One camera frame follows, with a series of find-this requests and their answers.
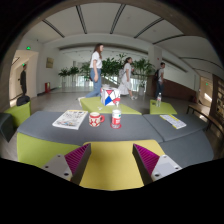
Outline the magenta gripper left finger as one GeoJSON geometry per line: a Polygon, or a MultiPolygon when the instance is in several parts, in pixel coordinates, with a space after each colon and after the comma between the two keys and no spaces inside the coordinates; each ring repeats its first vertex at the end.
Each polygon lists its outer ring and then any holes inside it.
{"type": "Polygon", "coordinates": [[[91,144],[87,143],[66,155],[57,154],[42,169],[79,185],[90,155],[91,144]]]}

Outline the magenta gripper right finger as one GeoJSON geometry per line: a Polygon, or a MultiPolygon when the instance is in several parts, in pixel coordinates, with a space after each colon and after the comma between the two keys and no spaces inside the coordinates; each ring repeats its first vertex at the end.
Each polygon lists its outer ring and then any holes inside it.
{"type": "Polygon", "coordinates": [[[181,167],[168,155],[159,156],[137,144],[133,145],[132,154],[144,185],[181,170],[181,167]]]}

